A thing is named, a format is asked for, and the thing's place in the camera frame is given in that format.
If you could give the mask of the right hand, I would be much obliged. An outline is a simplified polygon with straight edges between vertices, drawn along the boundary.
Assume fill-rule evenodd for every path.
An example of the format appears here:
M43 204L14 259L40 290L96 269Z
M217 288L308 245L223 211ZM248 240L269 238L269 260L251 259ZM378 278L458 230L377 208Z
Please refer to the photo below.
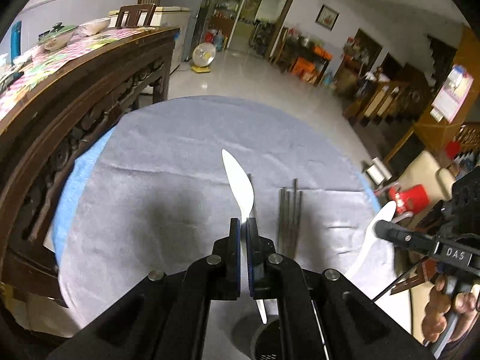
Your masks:
M459 315L457 325L451 334L449 342L458 341L469 332L476 322L479 312L476 310L476 293L461 292L454 300L443 293L446 284L444 275L439 275L430 291L430 298L425 307L425 316L421 330L424 338L429 342L436 342L445 331L448 322L446 314L450 310Z

